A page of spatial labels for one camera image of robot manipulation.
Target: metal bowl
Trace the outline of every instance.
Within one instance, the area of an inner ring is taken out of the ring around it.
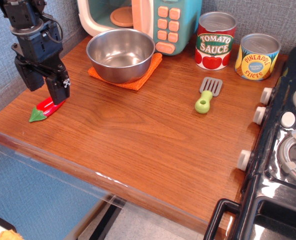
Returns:
[[[104,31],[87,46],[87,55],[99,76],[115,84],[140,79],[154,52],[155,43],[148,34],[129,28]]]

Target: wooden countertop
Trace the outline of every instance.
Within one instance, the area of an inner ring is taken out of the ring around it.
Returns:
[[[225,69],[205,70],[195,64],[193,37],[133,91],[88,75],[90,39],[62,59],[71,97],[48,119],[29,123],[49,93],[45,85],[26,90],[0,112],[0,144],[204,232],[219,199],[240,202],[238,157],[254,147],[261,93],[274,87],[287,56],[279,56],[270,78],[245,80],[234,71],[237,45]],[[222,79],[223,87],[199,114],[194,104],[204,77]]]

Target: toy stove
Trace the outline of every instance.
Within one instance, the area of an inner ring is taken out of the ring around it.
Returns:
[[[296,47],[274,88],[265,88],[254,122],[255,149],[243,150],[241,203],[218,202],[204,239],[214,239],[224,212],[235,214],[230,240],[296,240]]]

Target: toy chili pepper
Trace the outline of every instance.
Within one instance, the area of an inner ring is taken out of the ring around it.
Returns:
[[[64,101],[58,105],[54,105],[52,98],[48,97],[33,108],[29,122],[31,123],[33,121],[41,121],[46,119],[48,116],[53,114],[63,103]]]

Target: toy spatula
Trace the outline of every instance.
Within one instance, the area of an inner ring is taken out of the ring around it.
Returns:
[[[194,105],[195,110],[200,114],[206,114],[210,110],[210,101],[212,97],[219,95],[222,87],[222,80],[205,77],[200,87],[201,97]]]

